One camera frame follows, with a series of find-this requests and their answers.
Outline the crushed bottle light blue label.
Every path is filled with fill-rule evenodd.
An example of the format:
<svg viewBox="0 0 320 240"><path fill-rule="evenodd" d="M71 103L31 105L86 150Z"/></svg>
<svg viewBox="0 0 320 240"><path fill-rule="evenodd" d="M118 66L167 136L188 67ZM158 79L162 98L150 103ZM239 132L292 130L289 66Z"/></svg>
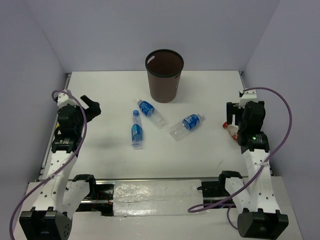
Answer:
<svg viewBox="0 0 320 240"><path fill-rule="evenodd" d="M131 145L134 149L143 148L143 128L140 113L138 110L132 112L132 127L131 127Z"/></svg>

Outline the clear bottle dark blue label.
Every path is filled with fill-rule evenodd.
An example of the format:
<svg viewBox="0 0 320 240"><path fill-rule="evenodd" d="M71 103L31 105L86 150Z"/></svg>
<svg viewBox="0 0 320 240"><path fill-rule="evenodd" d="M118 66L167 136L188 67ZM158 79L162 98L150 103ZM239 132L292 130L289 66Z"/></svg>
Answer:
<svg viewBox="0 0 320 240"><path fill-rule="evenodd" d="M157 128L161 129L168 124L166 118L156 108L145 100L138 99L137 105L143 115Z"/></svg>

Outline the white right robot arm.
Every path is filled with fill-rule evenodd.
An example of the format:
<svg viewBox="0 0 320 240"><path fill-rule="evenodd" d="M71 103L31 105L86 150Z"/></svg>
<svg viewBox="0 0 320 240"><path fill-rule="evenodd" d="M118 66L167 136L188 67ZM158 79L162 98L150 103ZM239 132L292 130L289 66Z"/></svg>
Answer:
<svg viewBox="0 0 320 240"><path fill-rule="evenodd" d="M217 190L232 197L239 215L238 233L243 238L276 240L289 225L281 213L272 186L269 162L270 146L261 130L266 110L263 101L249 101L244 106L228 102L226 123L238 126L237 143L248 172L248 187L237 171L221 172Z"/></svg>

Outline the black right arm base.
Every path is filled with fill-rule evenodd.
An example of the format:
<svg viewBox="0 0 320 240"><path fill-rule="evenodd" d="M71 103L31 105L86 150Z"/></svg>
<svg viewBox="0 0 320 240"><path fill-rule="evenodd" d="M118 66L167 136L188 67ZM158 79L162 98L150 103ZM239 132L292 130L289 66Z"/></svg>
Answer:
<svg viewBox="0 0 320 240"><path fill-rule="evenodd" d="M207 205L214 204L228 197L230 194L225 189L225 183L226 179L231 177L242 179L239 172L224 170L218 176L218 179L202 181L201 185L197 187L197 190L202 192L203 203Z"/></svg>

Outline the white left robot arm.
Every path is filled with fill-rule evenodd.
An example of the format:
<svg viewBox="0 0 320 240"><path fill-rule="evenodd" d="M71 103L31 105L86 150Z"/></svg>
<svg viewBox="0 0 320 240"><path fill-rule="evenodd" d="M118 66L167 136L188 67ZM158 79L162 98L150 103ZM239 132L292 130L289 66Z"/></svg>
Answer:
<svg viewBox="0 0 320 240"><path fill-rule="evenodd" d="M81 201L98 194L92 174L78 174L70 179L84 143L88 123L101 114L100 104L82 95L80 101L68 90L52 93L57 103L57 126L51 143L51 160L47 176L34 189L39 195L28 211L22 211L19 224L28 240L67 240L70 237L73 215Z"/></svg>

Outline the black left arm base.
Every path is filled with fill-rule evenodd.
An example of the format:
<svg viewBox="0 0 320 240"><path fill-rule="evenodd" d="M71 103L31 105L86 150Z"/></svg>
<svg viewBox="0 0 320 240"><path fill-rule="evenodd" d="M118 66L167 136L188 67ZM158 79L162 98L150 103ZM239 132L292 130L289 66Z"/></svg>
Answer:
<svg viewBox="0 0 320 240"><path fill-rule="evenodd" d="M113 199L113 183L98 183L92 174L78 174L67 183L62 213L69 219L76 212L98 212L112 217Z"/></svg>

